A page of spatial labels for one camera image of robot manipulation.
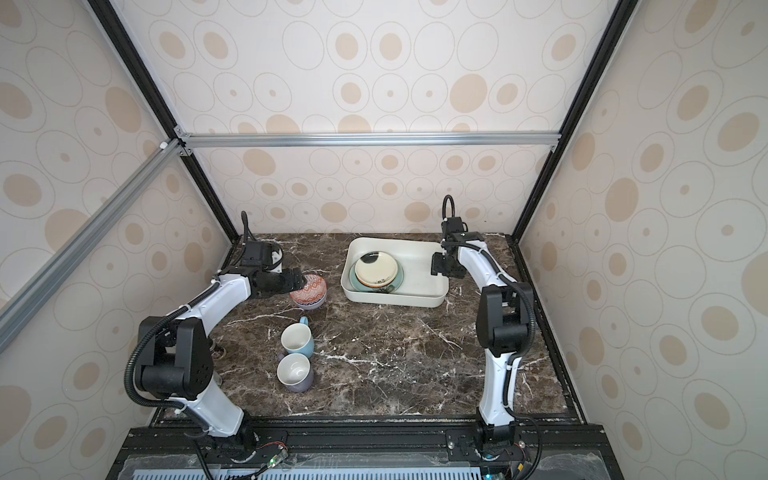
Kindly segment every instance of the gray mug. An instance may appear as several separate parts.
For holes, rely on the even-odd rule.
[[[315,380],[315,372],[312,371],[310,360],[301,353],[290,353],[278,356],[280,364],[277,366],[277,379],[288,390],[295,393],[303,393],[310,389]]]

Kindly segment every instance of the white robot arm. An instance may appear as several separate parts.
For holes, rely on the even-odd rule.
[[[485,348],[485,384],[475,443],[481,456],[491,459],[493,455],[483,452],[509,445],[515,436],[515,417],[521,416],[513,409],[515,378],[535,337],[534,295],[530,285],[519,283],[499,266],[482,235],[469,232],[454,212],[453,198],[447,195],[442,206],[445,253],[435,253],[432,274],[463,278],[469,272],[481,292],[475,331]]]
[[[254,435],[243,424],[243,410],[214,381],[208,336],[243,301],[301,290],[306,285],[299,269],[283,270],[279,246],[253,239],[247,218],[243,220],[243,241],[211,285],[166,316],[150,316],[141,322],[140,340],[124,376],[126,393],[134,402],[183,411],[230,458],[248,456]],[[159,400],[146,399],[137,389]]]

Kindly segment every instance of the marble countertop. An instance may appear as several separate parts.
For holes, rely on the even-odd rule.
[[[439,241],[437,233],[370,237]],[[323,276],[325,305],[308,313],[315,338],[313,387],[291,393],[276,378],[280,334],[303,311],[288,295],[248,300],[211,333],[226,351],[215,360],[222,390],[251,415],[474,415],[482,396],[485,357],[475,335],[480,294],[472,278],[450,279],[435,308],[349,301],[339,285],[349,243],[361,235],[277,234],[284,267]],[[506,239],[486,236],[490,251],[517,275]],[[515,409],[567,412],[548,351],[537,335],[523,359]]]

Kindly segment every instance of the white rectangular tray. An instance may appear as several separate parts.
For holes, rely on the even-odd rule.
[[[393,293],[358,292],[349,281],[352,265],[369,252],[385,252],[400,264],[403,281]],[[341,287],[346,297],[353,302],[379,303],[383,305],[439,306],[448,293],[448,278],[443,275],[433,276],[432,254],[442,252],[436,242],[416,242],[413,240],[392,240],[386,238],[360,237],[352,240],[346,254]]]

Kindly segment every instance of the bowl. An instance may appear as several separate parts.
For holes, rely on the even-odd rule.
[[[290,297],[302,310],[314,310],[323,306],[328,295],[326,280],[320,275],[305,275],[306,285],[290,293]]]

